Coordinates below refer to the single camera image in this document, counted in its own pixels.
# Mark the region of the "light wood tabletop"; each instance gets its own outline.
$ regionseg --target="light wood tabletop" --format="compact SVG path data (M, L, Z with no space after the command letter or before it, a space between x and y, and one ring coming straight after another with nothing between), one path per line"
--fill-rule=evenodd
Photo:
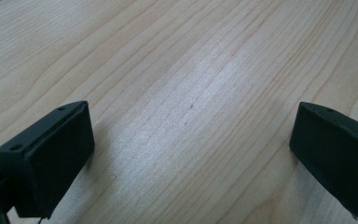
M0 146L80 100L44 224L358 223L288 146L301 101L358 120L358 0L1 0Z

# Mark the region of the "wooden surface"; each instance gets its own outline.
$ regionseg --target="wooden surface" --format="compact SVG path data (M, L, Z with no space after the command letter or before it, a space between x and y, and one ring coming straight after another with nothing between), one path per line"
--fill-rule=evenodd
M288 146L300 101L358 120L358 0L1 0L0 145L78 100L42 223L358 223Z

